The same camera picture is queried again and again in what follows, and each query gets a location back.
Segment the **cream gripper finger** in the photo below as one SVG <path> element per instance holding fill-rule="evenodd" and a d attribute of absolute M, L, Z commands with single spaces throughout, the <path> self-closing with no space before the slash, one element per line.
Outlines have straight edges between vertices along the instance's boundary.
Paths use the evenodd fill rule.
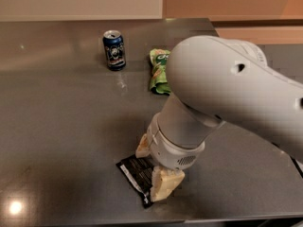
<path fill-rule="evenodd" d="M 151 201 L 166 199 L 185 178 L 183 170 L 172 170 L 163 166 L 156 166 L 151 176 Z"/>
<path fill-rule="evenodd" d="M 144 134 L 141 137 L 139 145 L 135 151 L 135 156 L 137 158 L 145 158 L 148 157 L 150 154 L 151 154 L 151 150 L 150 150 L 149 140 L 147 134 Z"/>

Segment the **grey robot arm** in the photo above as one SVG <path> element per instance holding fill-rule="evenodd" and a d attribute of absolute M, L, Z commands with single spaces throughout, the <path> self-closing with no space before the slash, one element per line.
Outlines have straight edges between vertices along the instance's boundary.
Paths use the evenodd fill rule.
<path fill-rule="evenodd" d="M 136 157 L 157 163 L 151 201 L 166 199 L 224 123 L 244 128 L 303 159 L 303 86 L 270 68 L 249 42 L 194 36 L 167 60 L 171 94 L 151 121 Z"/>

